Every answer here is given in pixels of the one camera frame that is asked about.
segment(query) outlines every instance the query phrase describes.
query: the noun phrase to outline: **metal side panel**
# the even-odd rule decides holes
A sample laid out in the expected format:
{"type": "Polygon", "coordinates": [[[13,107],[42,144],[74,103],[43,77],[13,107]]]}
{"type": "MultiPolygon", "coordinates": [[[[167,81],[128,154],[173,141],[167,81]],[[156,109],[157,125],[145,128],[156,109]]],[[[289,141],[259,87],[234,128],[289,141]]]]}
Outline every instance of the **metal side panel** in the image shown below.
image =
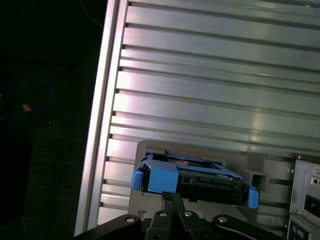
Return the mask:
{"type": "Polygon", "coordinates": [[[320,12],[305,2],[108,1],[75,234],[126,213],[142,140],[262,154],[257,220],[283,231],[281,157],[320,156],[320,12]]]}

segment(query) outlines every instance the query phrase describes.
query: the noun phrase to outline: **silver metal frame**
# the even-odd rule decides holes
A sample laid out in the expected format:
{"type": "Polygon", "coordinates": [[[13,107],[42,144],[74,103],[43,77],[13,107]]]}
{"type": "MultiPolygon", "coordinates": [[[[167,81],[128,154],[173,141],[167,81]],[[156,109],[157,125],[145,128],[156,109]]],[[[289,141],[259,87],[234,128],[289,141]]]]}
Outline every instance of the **silver metal frame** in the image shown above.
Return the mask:
{"type": "Polygon", "coordinates": [[[88,216],[87,229],[97,226],[98,213],[101,199],[102,182],[106,163],[107,142],[111,127],[112,109],[114,104],[114,96],[116,90],[116,81],[118,76],[118,65],[120,60],[120,52],[122,48],[123,31],[125,29],[125,20],[127,14],[127,0],[119,1],[118,15],[116,20],[115,35],[112,49],[112,57],[109,69],[108,84],[106,90],[105,104],[103,108],[103,117],[101,124],[101,134],[99,139],[99,148],[97,152],[97,160],[95,164],[94,180],[90,210],[88,216]]]}
{"type": "Polygon", "coordinates": [[[100,142],[99,127],[102,122],[102,109],[105,102],[104,99],[106,96],[106,85],[108,82],[108,72],[111,59],[110,56],[114,39],[114,31],[112,31],[112,29],[114,29],[116,25],[118,4],[119,0],[109,0],[106,8],[89,131],[85,150],[78,210],[74,229],[75,236],[86,231],[88,227],[87,219],[89,214],[89,206],[91,206],[89,203],[92,198],[92,186],[96,169],[96,155],[100,142]]]}

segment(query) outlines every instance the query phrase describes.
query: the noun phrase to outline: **blue cable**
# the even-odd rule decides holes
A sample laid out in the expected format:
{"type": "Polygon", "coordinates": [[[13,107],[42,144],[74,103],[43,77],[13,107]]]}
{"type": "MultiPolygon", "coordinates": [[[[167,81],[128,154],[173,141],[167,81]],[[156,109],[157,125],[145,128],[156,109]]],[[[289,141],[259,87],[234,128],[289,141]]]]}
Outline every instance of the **blue cable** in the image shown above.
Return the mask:
{"type": "Polygon", "coordinates": [[[6,118],[10,118],[10,117],[18,117],[18,116],[26,116],[27,114],[33,114],[33,113],[40,113],[45,111],[46,109],[48,109],[53,101],[54,101],[54,88],[52,86],[52,84],[40,77],[33,77],[33,78],[29,78],[25,81],[22,82],[21,85],[19,85],[9,96],[8,98],[0,105],[0,110],[3,108],[3,106],[6,104],[6,102],[8,102],[9,100],[11,100],[13,97],[15,97],[25,86],[31,84],[31,83],[46,83],[50,92],[50,99],[49,99],[49,103],[47,103],[45,106],[42,107],[38,107],[36,109],[32,109],[31,112],[13,112],[13,113],[9,113],[6,115],[0,115],[0,121],[4,120],[6,118]]]}

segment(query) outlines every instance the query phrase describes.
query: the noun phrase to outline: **metal screw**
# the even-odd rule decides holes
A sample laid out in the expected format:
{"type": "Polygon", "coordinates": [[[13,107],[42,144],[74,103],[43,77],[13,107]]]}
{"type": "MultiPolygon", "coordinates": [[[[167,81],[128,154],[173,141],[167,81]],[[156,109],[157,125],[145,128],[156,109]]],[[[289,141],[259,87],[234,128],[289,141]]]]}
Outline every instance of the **metal screw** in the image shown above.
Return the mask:
{"type": "Polygon", "coordinates": [[[221,217],[218,218],[218,221],[219,221],[220,223],[225,223],[225,222],[228,221],[228,220],[227,220],[225,217],[221,216],[221,217]]]}
{"type": "Polygon", "coordinates": [[[185,215],[186,217],[191,217],[192,216],[192,212],[186,211],[183,215],[185,215]]]}
{"type": "Polygon", "coordinates": [[[133,217],[128,217],[127,219],[126,219],[126,222],[127,223],[133,223],[135,221],[135,219],[133,218],[133,217]]]}

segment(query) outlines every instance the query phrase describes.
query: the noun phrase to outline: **dark background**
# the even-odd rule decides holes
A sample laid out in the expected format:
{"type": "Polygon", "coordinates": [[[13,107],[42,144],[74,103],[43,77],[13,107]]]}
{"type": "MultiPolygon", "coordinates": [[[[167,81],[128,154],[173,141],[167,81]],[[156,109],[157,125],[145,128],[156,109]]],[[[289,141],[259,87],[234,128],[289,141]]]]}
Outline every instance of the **dark background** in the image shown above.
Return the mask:
{"type": "MultiPolygon", "coordinates": [[[[104,23],[107,0],[82,3],[104,23]]],[[[0,239],[73,236],[102,31],[78,0],[0,3],[0,239]]]]}

